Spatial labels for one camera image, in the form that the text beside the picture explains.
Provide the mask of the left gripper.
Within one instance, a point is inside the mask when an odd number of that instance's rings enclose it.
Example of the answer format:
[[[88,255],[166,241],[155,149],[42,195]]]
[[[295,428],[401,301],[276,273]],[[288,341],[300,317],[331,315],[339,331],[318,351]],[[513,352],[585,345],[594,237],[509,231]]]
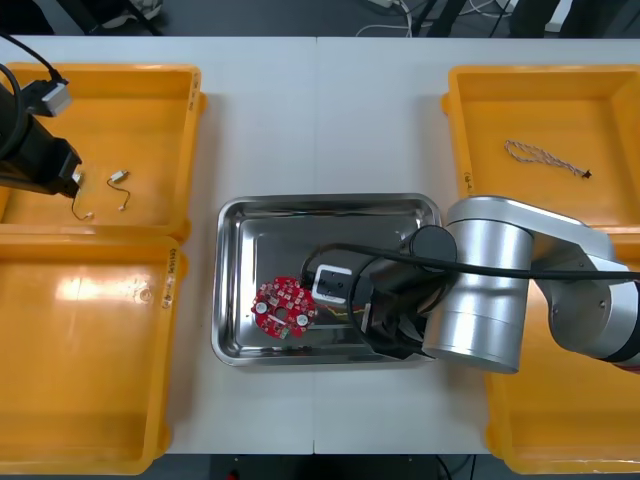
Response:
[[[21,140],[1,157],[1,186],[75,198],[79,185],[73,175],[81,169],[82,161],[69,142],[29,116]]]

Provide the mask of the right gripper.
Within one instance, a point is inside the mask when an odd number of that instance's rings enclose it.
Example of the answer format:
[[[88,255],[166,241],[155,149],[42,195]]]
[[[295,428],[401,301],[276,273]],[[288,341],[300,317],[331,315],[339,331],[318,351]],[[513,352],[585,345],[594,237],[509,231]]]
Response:
[[[372,350],[396,360],[427,355],[401,328],[424,328],[441,301],[441,271],[370,257],[349,272],[348,322],[376,342]]]

